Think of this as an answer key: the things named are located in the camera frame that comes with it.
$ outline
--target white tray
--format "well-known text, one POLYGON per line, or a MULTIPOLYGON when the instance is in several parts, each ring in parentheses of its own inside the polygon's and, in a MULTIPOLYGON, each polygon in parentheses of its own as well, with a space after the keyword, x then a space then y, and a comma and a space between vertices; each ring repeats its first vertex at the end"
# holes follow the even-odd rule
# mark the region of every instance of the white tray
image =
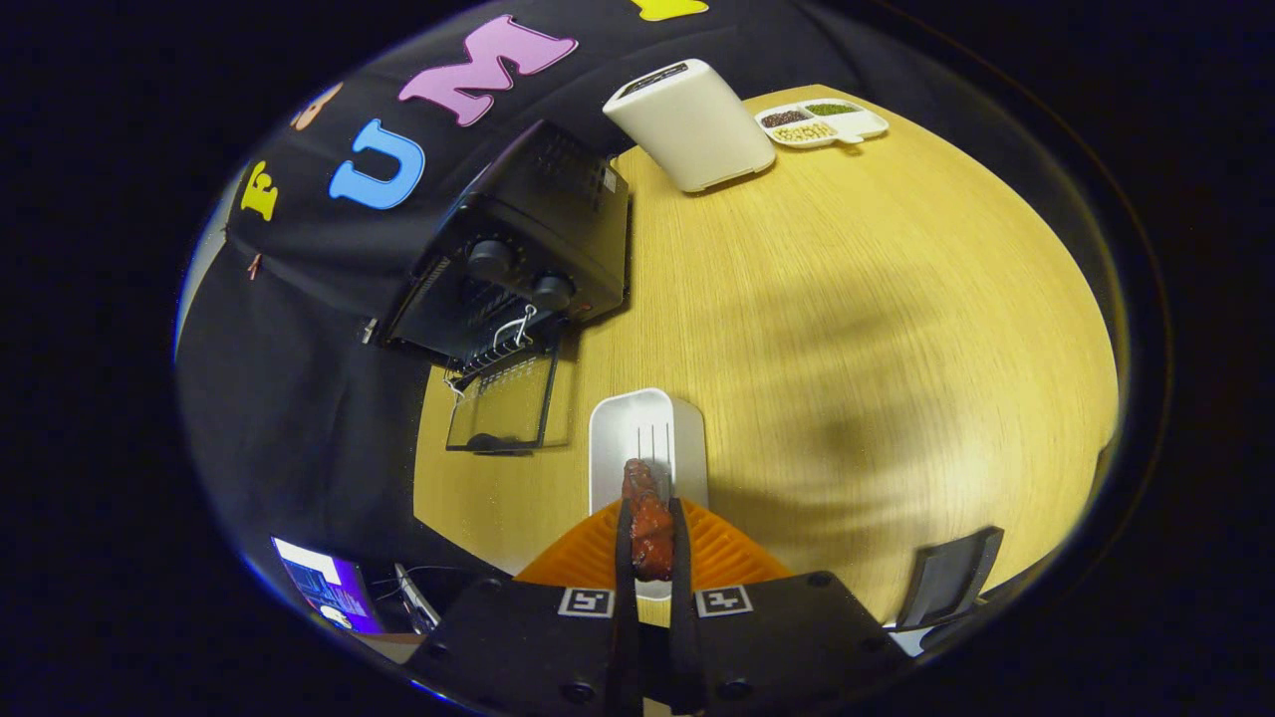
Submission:
POLYGON ((766 137, 769 137, 775 143, 783 144, 785 147, 797 147, 801 149, 824 147, 834 142, 843 142, 845 144, 858 144, 864 139, 881 135, 887 129, 890 129, 890 122, 885 121, 885 119, 882 119, 876 112, 866 107, 862 107, 859 105, 856 105, 854 102, 848 102, 845 100, 835 100, 831 97, 825 97, 821 100, 806 100, 802 102, 793 102, 790 105, 779 105, 776 107, 770 107, 768 110, 757 112, 756 115, 752 116, 752 119, 757 121, 757 126, 760 126, 762 131, 766 133, 766 137), (816 115, 806 108, 807 105, 841 105, 843 107, 850 107, 853 111, 843 112, 840 115, 816 115), (789 112, 789 111, 796 111, 801 115, 805 115, 806 119, 798 120, 796 122, 788 122, 784 125, 776 125, 773 128, 768 128, 766 125, 761 124, 762 117, 768 117, 770 115, 774 115, 775 112, 789 112), (829 137, 819 137, 815 139, 806 139, 799 142, 790 139, 780 139, 775 137, 775 130, 779 129, 802 128, 817 124, 827 125, 827 128, 831 129, 834 134, 829 137))
MULTIPOLYGON (((589 417, 589 514, 620 500, 625 462, 650 466, 660 498, 709 504, 704 416, 658 388, 613 395, 589 417)), ((668 600, 671 583, 636 582, 638 597, 668 600)))

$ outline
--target wooden tabletop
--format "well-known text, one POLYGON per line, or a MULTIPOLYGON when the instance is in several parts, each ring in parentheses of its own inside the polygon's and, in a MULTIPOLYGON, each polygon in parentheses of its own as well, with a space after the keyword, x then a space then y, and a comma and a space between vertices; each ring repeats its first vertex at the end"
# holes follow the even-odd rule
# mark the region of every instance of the wooden tabletop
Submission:
POLYGON ((704 413, 709 508, 793 572, 833 570, 881 621, 918 547, 1000 526, 993 587, 1067 536, 1117 416, 1080 269, 1005 182, 904 117, 819 85, 745 105, 820 97, 890 130, 776 147, 764 174, 697 195, 640 148, 617 159, 630 305, 567 347, 552 445, 445 452, 453 394, 432 373, 417 518, 516 573, 588 514, 593 407, 657 387, 704 413))

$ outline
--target white air purifier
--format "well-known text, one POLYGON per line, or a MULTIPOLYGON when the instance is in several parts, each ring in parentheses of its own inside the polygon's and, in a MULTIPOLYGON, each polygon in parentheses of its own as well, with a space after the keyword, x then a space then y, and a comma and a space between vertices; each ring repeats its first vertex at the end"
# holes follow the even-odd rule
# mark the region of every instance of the white air purifier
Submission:
POLYGON ((682 60, 621 87, 602 107, 682 191, 760 172, 775 161, 766 133, 703 60, 682 60))

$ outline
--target blue letter u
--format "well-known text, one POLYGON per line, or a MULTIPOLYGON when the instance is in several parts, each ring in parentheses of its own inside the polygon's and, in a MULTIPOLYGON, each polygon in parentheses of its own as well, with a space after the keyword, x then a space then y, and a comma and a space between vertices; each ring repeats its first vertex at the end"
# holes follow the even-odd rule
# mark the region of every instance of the blue letter u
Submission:
POLYGON ((421 174, 425 172, 425 151, 405 137, 381 129, 380 120, 372 120, 354 137, 354 152, 363 149, 384 152, 399 161, 399 172, 389 181, 370 177, 354 168, 354 162, 346 159, 328 185, 328 195, 333 199, 346 196, 372 209, 397 207, 412 194, 421 174))

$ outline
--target orange gripper base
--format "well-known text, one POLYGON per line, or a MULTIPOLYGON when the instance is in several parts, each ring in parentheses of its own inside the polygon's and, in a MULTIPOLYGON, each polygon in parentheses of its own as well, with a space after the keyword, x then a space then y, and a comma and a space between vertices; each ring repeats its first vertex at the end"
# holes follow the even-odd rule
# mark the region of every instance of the orange gripper base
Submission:
MULTIPOLYGON (((682 499, 691 533, 691 589, 759 583, 792 572, 722 517, 682 499)), ((620 501, 598 510, 536 558, 515 580, 579 588, 616 587, 620 501)))

